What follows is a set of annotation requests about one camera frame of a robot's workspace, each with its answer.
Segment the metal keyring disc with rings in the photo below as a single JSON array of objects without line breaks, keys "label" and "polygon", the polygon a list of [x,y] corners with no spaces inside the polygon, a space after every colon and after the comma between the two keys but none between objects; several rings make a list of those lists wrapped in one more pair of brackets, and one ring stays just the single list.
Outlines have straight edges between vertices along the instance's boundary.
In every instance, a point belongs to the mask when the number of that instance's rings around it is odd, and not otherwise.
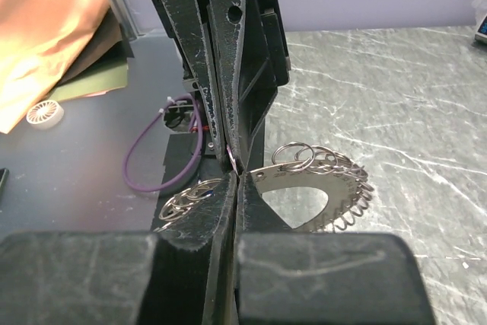
[{"label": "metal keyring disc with rings", "polygon": [[[268,193],[308,188],[324,193],[320,210],[290,225],[265,200]],[[312,233],[344,231],[363,216],[374,189],[368,172],[347,155],[322,145],[290,142],[266,167],[197,180],[166,198],[151,225],[154,233],[210,237],[219,225],[238,231]]]}]

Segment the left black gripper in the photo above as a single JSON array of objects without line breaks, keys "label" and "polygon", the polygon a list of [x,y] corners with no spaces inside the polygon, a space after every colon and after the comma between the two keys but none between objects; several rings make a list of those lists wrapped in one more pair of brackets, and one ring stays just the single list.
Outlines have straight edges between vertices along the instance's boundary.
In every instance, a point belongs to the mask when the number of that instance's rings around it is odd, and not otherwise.
[{"label": "left black gripper", "polygon": [[279,0],[152,0],[199,91],[218,161],[237,171],[291,69]]}]

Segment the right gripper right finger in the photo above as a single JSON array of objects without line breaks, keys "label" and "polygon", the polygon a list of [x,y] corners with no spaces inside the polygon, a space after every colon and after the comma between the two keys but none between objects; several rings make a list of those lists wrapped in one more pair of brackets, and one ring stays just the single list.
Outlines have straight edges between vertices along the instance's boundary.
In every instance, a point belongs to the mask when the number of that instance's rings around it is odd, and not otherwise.
[{"label": "right gripper right finger", "polygon": [[418,264],[400,237],[237,230],[242,324],[433,324]]}]

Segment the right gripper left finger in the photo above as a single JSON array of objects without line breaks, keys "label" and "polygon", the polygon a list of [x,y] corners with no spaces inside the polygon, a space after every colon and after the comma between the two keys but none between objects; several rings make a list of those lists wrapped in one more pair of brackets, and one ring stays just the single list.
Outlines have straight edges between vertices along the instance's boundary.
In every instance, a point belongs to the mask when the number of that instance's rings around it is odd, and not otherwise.
[{"label": "right gripper left finger", "polygon": [[24,232],[1,243],[3,324],[233,324],[238,179],[166,230]]}]

